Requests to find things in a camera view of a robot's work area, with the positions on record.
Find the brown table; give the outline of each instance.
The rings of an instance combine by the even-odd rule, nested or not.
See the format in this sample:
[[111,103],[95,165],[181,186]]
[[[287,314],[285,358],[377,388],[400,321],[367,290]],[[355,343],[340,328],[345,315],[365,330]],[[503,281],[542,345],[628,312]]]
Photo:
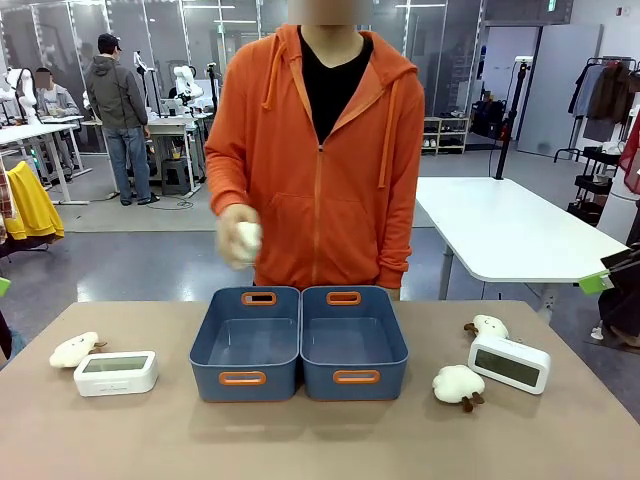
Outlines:
[[[527,305],[397,304],[410,361],[395,402],[207,404],[187,356],[206,305],[77,303],[0,372],[1,478],[20,480],[527,480],[640,478],[640,427]],[[553,357],[540,397],[487,379],[472,414],[431,380],[466,363],[475,314]],[[144,395],[82,398],[49,367],[62,341],[95,330],[110,351],[155,350]]]

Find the black t-shirt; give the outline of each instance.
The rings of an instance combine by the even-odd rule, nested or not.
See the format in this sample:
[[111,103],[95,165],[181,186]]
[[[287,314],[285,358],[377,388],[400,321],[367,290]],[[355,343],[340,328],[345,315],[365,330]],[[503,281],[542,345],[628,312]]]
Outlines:
[[364,37],[360,55],[343,65],[329,68],[318,60],[311,47],[304,41],[300,27],[298,36],[302,47],[304,86],[311,103],[311,115],[318,143],[322,145],[356,93],[373,52],[373,41],[370,37]]

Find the baseball cap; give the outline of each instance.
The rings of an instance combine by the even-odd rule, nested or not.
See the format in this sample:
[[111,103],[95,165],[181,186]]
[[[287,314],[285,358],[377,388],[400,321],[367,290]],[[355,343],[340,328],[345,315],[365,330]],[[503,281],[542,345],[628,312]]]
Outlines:
[[120,48],[120,39],[110,33],[103,33],[98,37],[98,51],[100,53],[105,53],[113,47],[118,47],[118,50],[122,51]]

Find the white digital clock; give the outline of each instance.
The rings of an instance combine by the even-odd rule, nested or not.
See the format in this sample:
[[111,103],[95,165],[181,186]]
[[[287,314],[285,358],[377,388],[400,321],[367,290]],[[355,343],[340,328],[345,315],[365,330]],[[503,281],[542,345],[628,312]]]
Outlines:
[[468,365],[480,375],[539,395],[547,385],[551,357],[505,338],[479,335],[471,344]]
[[155,352],[87,355],[73,372],[83,397],[145,393],[153,388],[157,378]]

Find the white plush toy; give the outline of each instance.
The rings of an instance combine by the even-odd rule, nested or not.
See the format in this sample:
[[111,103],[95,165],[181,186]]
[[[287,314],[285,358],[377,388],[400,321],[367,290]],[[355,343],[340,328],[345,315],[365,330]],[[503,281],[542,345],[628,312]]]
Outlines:
[[484,399],[484,380],[466,365],[444,367],[433,379],[433,392],[436,398],[445,403],[461,403],[465,412],[473,411],[471,399],[482,405]]
[[473,323],[467,323],[464,329],[470,330],[476,335],[509,338],[509,330],[504,326],[504,323],[496,317],[490,317],[489,315],[476,315]]
[[241,270],[255,263],[262,247],[262,228],[258,223],[240,222],[237,229],[242,243],[233,243],[231,249],[239,259],[233,267]]
[[58,345],[49,357],[49,364],[55,368],[75,368],[91,350],[102,345],[98,345],[96,332],[83,333]]

